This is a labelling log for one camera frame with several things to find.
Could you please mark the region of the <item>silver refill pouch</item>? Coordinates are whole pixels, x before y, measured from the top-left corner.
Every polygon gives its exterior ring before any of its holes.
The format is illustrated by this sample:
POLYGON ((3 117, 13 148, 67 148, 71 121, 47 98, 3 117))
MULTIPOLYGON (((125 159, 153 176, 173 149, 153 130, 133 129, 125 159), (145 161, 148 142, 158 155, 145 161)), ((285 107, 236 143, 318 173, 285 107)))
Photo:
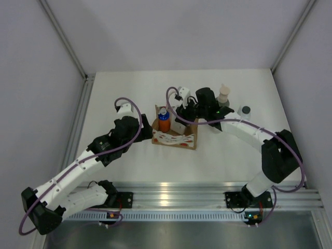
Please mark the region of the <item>silver refill pouch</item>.
POLYGON ((212 131, 214 134, 220 134, 220 133, 221 133, 221 131, 220 131, 219 129, 214 128, 214 127, 211 128, 211 131, 212 131))

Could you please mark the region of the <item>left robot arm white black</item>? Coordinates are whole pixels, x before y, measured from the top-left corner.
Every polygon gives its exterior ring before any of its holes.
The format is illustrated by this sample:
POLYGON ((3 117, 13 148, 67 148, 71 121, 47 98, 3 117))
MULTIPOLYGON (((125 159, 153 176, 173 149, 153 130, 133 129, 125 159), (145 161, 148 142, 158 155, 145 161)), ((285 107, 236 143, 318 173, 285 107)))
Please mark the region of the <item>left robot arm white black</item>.
POLYGON ((135 143, 151 139, 153 129, 145 114, 140 119, 124 116, 114 121, 108 134, 99 136, 83 153, 53 179, 22 193, 24 218, 29 218, 41 235, 51 233, 69 216, 90 208, 130 208, 122 201, 129 193, 119 192, 112 182, 99 181, 91 188, 73 193, 73 190, 93 173, 119 159, 135 143))

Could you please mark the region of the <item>burlap watermelon canvas bag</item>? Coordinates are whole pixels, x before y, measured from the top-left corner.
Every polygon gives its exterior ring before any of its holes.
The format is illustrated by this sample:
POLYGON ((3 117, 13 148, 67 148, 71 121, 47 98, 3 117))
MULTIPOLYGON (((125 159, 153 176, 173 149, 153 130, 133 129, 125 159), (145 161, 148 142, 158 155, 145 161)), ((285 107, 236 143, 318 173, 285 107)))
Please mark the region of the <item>burlap watermelon canvas bag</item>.
POLYGON ((198 126, 189 125, 185 127, 184 134, 179 134, 172 129, 168 132, 162 132, 159 129, 158 113, 162 109, 162 106, 155 105, 156 119, 152 126, 153 138, 151 142, 156 145, 165 145, 177 148, 196 150, 197 138, 198 138, 198 126))

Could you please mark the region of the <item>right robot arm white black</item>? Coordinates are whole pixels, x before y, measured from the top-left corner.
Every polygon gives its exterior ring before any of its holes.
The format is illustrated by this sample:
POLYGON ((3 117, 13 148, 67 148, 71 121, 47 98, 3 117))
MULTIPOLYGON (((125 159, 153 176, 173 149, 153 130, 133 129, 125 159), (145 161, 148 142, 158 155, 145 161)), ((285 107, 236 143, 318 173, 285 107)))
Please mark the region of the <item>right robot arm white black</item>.
POLYGON ((304 183, 303 159, 290 131, 272 132, 251 123, 230 107, 219 105, 208 87, 197 90, 195 97, 187 88, 176 88, 175 99, 179 101, 172 109, 176 123, 209 125, 236 136, 261 154, 260 172, 242 187, 235 200, 229 200, 228 208, 255 206, 269 188, 277 189, 276 185, 297 169, 301 171, 300 183, 304 183))

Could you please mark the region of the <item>grey pump bottle beige cap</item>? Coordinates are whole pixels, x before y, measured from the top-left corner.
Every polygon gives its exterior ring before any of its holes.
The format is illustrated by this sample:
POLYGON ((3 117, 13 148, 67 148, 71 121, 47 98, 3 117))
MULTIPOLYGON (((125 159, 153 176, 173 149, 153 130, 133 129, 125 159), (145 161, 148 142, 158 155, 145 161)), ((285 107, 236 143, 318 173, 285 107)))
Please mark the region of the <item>grey pump bottle beige cap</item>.
POLYGON ((222 84, 222 86, 219 89, 219 95, 216 98, 218 101, 219 106, 226 106, 229 107, 230 102, 228 99, 228 95, 230 94, 230 88, 222 84))

